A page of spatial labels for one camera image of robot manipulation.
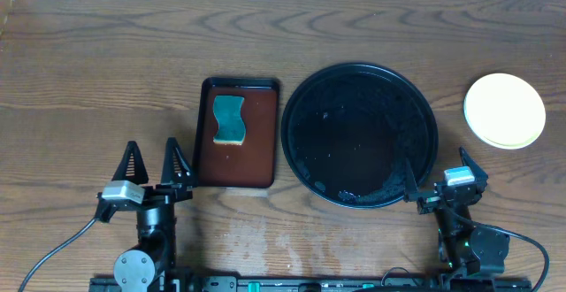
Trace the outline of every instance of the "sponge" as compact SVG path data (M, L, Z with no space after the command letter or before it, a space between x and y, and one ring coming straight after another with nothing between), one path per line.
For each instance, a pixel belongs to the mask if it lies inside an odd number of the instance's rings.
M212 110L218 122L214 143L242 145L246 137L246 126L241 119L241 96L216 96Z

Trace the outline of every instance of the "wooden table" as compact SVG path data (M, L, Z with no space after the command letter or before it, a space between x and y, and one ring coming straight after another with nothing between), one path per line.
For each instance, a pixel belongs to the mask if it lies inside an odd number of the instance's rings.
M409 78L432 105L440 148L431 181L464 145L490 174L475 220L540 241L543 291L566 289L566 0L15 0L0 41L0 290L93 215L128 140L158 182L168 136L190 157L200 88L212 75L280 79L280 109L307 76L368 61ZM512 73L542 96L547 123L522 150L467 127L479 76ZM441 265L433 216L414 204L350 210L313 195L278 140L266 190L199 188L177 205L179 264L199 273L381 276ZM97 224L35 275L29 291L86 291L136 244L133 213ZM542 257L511 241L509 276Z

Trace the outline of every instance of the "white round lid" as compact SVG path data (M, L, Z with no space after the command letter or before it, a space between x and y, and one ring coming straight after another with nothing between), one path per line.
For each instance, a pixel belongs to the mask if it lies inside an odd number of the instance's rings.
M466 95L463 111L482 141L507 150L534 142L547 118L539 93L526 81L505 73L477 80Z

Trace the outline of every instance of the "wavy sponge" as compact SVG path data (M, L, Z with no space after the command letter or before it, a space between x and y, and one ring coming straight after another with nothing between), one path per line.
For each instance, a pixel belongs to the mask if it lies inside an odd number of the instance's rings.
M246 137L246 126L241 119L241 96L216 96L212 110L218 122L214 143L242 145Z

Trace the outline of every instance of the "round black tray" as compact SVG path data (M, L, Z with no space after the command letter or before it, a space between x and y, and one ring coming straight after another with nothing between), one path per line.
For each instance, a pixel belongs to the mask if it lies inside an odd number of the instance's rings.
M351 208L398 202L405 158L417 184L438 149L430 105L385 67L342 64L311 75L293 93L281 122L287 162L315 194Z

